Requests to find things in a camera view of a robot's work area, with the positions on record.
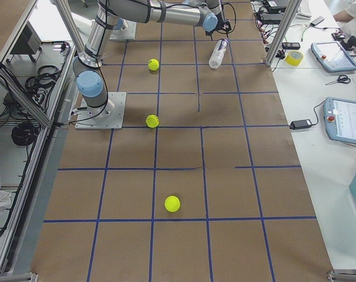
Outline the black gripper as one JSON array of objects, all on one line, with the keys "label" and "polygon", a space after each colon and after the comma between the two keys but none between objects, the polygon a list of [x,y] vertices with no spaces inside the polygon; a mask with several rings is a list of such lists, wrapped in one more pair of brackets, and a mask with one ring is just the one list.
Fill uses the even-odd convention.
[{"label": "black gripper", "polygon": [[[217,25],[214,29],[215,32],[219,33],[230,33],[231,32],[231,23],[229,19],[218,19]],[[211,41],[213,41],[213,32],[210,31],[207,35],[210,37]]]}]

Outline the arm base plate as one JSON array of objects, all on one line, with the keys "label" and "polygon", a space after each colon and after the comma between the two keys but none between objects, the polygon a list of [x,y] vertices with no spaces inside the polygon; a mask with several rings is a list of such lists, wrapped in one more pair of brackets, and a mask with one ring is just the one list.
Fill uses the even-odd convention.
[{"label": "arm base plate", "polygon": [[102,108],[88,107],[82,98],[80,106],[85,109],[78,112],[79,121],[75,123],[75,128],[78,130],[122,129],[125,104],[126,92],[109,92],[105,109],[94,117]]},{"label": "arm base plate", "polygon": [[111,41],[133,41],[136,34],[136,22],[122,18],[117,20],[114,30],[110,36]]}]

